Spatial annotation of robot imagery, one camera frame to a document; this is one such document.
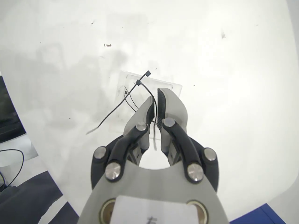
metal bolt head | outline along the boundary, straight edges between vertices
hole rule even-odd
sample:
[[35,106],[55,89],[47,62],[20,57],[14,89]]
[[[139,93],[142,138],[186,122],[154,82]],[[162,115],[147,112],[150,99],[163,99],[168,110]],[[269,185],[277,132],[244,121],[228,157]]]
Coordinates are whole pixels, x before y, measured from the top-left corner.
[[146,129],[146,123],[144,123],[144,122],[139,122],[139,123],[136,125],[136,128],[137,128],[138,131],[143,132],[143,131]]
[[192,179],[195,182],[201,181],[204,177],[203,168],[196,163],[191,163],[187,167],[187,172],[188,172],[190,179]]
[[163,123],[167,127],[172,127],[175,124],[175,120],[173,118],[167,117],[163,120]]
[[121,173],[121,166],[117,162],[111,162],[106,166],[105,177],[107,179],[116,179]]
[[99,148],[97,148],[95,151],[94,151],[94,157],[96,159],[102,159],[105,154],[106,154],[106,147],[105,146],[101,146]]
[[204,154],[205,157],[209,160],[209,161],[215,161],[216,160],[216,152],[211,149],[211,148],[205,148],[204,150]]

black cable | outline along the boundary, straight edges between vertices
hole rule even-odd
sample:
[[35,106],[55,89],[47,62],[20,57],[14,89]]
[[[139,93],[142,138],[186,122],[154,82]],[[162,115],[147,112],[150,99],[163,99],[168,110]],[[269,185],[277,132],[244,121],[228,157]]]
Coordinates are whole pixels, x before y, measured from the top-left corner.
[[[137,80],[137,81],[140,81],[140,80],[142,80],[143,79],[143,77],[144,76],[150,76],[150,71],[147,71],[144,75],[142,75],[142,77],[139,79],[139,80]],[[88,131],[87,133],[86,133],[86,135],[87,134],[90,134],[91,132],[93,132],[94,130],[97,130],[99,127],[100,127],[100,125],[109,117],[109,115],[111,115],[125,100],[126,100],[126,98],[128,97],[128,95],[130,95],[130,93],[134,90],[134,88],[137,86],[137,84],[135,84],[134,86],[133,86],[133,88],[128,92],[128,94],[125,96],[125,98],[119,103],[119,105],[117,105],[102,121],[101,121],[101,123],[96,127],[96,128],[94,128],[94,129],[92,129],[92,130],[90,130],[90,131]]]
[[131,107],[131,109],[133,109],[133,111],[135,111],[135,112],[137,112],[129,103],[128,103],[128,101],[127,101],[127,99],[126,99],[126,103]]
[[20,171],[22,170],[22,167],[23,167],[23,164],[24,164],[24,153],[21,150],[17,150],[17,149],[0,150],[0,152],[3,152],[3,151],[19,151],[19,152],[22,153],[22,157],[23,157],[21,168],[20,168],[19,172],[17,173],[16,177],[14,177],[14,179],[8,184],[8,186],[4,187],[4,188],[8,188],[12,184],[12,182],[14,182],[14,180],[18,177]]
[[[124,85],[124,87],[126,88],[126,86],[125,86],[125,85]],[[127,91],[127,92],[129,92],[127,88],[126,88],[126,91]],[[130,94],[130,98],[131,98],[132,102],[134,103],[134,101],[133,101],[133,99],[132,99],[132,96],[131,96],[131,94]],[[136,107],[137,109],[139,109],[135,103],[134,103],[134,105],[135,105],[135,107]]]
[[[157,103],[156,103],[154,95],[151,93],[151,91],[140,80],[137,80],[136,84],[137,85],[142,85],[149,92],[149,94],[153,97],[154,102],[155,102],[155,107],[156,107],[155,123],[157,123],[158,109],[157,109]],[[157,150],[157,145],[156,145],[155,139],[156,139],[156,132],[155,132],[155,125],[154,125],[154,150]]]
[[131,109],[133,109],[133,111],[135,111],[136,112],[136,110],[128,103],[128,101],[127,101],[127,99],[125,99],[126,100],[126,103],[131,107]]
[[2,192],[5,189],[5,178],[1,172],[0,172],[0,175],[3,178],[3,186],[0,187],[0,192]]

white tabletop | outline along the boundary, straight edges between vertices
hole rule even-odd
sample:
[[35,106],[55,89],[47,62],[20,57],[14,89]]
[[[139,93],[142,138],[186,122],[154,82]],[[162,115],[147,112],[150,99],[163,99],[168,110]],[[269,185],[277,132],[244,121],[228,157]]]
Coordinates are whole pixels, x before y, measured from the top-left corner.
[[[0,32],[9,94],[78,214],[94,149],[120,135],[113,117],[85,133],[114,108],[121,71],[182,85],[189,136],[218,154],[230,220],[294,182],[299,74],[285,0],[0,0]],[[141,165],[167,160],[151,146]]]

dark fabric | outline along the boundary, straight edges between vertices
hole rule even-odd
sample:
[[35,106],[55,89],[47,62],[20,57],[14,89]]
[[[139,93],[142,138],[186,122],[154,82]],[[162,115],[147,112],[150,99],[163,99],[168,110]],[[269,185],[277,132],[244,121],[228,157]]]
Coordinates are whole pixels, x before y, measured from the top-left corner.
[[67,202],[49,224],[76,224],[79,216]]
[[37,224],[61,196],[48,172],[36,175],[18,187],[8,187],[0,193],[0,223]]

